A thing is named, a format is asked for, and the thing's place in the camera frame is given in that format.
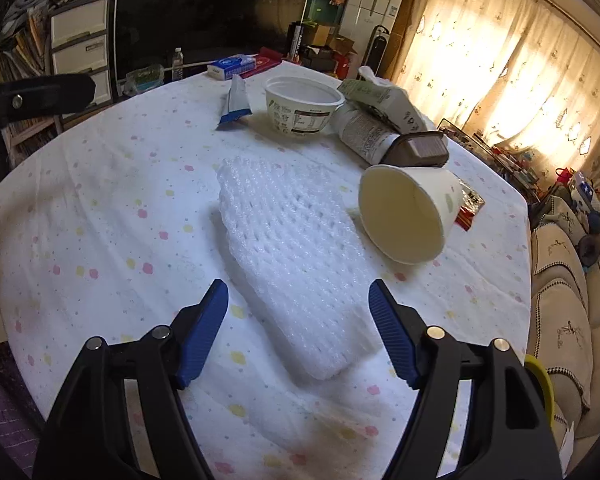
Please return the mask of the pile of plush toys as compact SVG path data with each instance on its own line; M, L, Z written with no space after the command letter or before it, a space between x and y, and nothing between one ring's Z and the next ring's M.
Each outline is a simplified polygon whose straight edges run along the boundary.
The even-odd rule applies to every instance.
M585 266L592 266L600 256L600 187L596 188L582 171L571 168L558 168L556 176L562 198L584 232L576 235L577 253Z

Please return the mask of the red flat packet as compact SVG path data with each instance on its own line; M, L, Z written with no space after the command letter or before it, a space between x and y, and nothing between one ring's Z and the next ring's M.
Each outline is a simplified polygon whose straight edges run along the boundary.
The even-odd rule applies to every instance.
M254 67L240 75L242 79L247 79L278 66L283 62L283 55L275 50L262 48L260 52L255 55L254 61Z

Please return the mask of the brown small carton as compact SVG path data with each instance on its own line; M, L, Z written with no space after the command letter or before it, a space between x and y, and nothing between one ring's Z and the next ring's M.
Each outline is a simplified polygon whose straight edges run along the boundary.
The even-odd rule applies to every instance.
M428 131L398 136L381 158L381 164L396 167L441 168L449 160L445 136Z

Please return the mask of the white foam mesh sleeve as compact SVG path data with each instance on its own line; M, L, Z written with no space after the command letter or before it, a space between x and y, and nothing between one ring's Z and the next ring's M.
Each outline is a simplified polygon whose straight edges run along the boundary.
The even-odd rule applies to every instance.
M236 157L217 180L228 250L283 358L326 380L376 353L373 266L329 172Z

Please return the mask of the black tower fan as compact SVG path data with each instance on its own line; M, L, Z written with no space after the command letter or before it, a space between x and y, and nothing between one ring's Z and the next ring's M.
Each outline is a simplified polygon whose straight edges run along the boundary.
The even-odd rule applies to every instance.
M371 33L367 49L364 54L363 65L368 66L376 74L387 51L390 39L389 29L383 25L376 25Z

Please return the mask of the clear plastic bag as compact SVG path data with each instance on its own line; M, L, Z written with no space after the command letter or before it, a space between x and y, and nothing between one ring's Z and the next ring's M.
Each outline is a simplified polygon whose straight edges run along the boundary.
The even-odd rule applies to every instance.
M125 96L138 96L162 86L164 68L161 64L153 64L140 70L132 70L126 75L123 93Z

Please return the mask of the large curved television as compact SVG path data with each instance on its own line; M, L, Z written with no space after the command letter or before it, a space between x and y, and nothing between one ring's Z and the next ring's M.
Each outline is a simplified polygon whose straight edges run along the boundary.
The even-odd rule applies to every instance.
M150 65L170 68L176 49L193 65L263 48L283 53L308 1L115 0L116 79Z

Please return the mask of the silver blue snack wrapper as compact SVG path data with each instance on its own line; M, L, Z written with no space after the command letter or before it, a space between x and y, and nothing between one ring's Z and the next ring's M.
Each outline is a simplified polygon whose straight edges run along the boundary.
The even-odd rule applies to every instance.
M221 117L219 117L219 127L224 127L230 122L237 122L238 119L251 114L252 110L245 81L240 75L234 75L226 94Z

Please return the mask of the beige sofa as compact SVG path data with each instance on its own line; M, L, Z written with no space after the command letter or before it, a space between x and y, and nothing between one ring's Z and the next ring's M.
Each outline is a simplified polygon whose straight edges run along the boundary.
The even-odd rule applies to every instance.
M600 438L600 255L585 266L585 230L554 196L531 231L528 353L544 366L554 391L553 434L569 457L566 469Z

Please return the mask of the blue tissue pack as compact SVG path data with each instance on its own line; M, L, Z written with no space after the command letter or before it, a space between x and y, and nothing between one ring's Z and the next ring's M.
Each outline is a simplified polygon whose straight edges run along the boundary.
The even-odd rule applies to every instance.
M238 54L210 63L207 73L214 79L224 81L230 80L234 75L249 72L255 66L257 66L257 60L254 56Z

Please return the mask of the green white drink can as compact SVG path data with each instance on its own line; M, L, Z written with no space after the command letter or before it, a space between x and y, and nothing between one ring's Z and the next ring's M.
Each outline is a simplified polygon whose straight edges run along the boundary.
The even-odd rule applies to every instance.
M370 165L380 164L399 139L387 125L350 102L338 107L330 122L339 139Z

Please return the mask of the white paper cup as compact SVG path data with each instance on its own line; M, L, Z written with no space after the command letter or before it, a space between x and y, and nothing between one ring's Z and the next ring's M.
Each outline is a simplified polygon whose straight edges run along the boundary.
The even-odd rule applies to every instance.
M449 170L376 165L363 172L357 201L373 244L397 263L420 264L441 254L462 199Z

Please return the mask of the white instant noodle bowl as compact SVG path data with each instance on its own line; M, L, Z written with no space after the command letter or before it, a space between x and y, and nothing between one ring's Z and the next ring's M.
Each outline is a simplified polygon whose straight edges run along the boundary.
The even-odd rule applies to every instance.
M321 133L344 103L335 89L307 78L278 76L264 86L268 118L283 136L308 138Z

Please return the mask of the red snack packet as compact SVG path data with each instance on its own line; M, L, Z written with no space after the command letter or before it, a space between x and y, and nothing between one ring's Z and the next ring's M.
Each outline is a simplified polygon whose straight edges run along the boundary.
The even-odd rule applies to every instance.
M468 231L472 226L472 222L474 222L475 216L486 202L477 191L463 180L460 180L460 191L462 191L462 200L460 201L460 210L455 223Z

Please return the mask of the floral white tablecloth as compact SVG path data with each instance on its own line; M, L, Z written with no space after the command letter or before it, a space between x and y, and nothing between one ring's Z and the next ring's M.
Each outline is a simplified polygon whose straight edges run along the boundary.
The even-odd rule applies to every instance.
M193 76L136 96L47 144L0 184L0 308L48 415L87 338L132 341L214 280L229 307L181 403L219 479L378 479L415 393L375 330L369 284L455 338L507 339L530 322L527 207L458 146L447 166L484 200L419 266L386 259L357 212L364 162L332 133L296 141L266 114L221 127L228 84Z

